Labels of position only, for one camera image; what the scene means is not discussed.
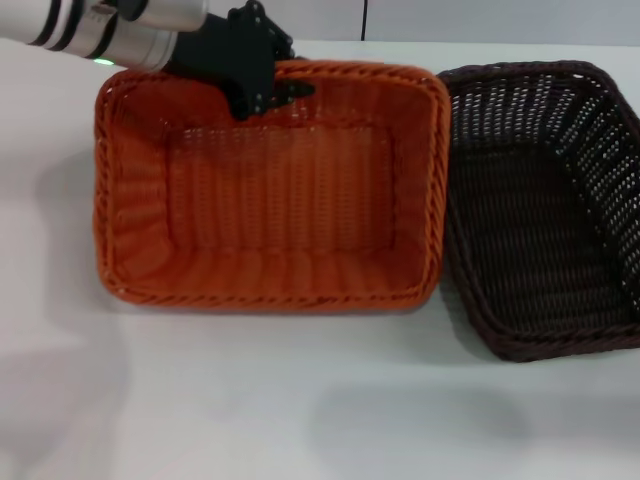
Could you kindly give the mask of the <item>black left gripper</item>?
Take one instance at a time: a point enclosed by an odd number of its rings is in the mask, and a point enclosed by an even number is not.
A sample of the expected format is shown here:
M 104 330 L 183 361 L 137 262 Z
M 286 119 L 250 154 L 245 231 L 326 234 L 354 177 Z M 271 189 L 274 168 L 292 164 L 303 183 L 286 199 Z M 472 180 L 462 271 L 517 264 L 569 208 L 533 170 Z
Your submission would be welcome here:
M 299 80 L 276 79 L 276 63 L 291 60 L 293 39 L 258 1 L 223 18 L 209 14 L 195 32 L 180 32 L 165 73 L 219 88 L 231 115 L 246 120 L 315 93 Z

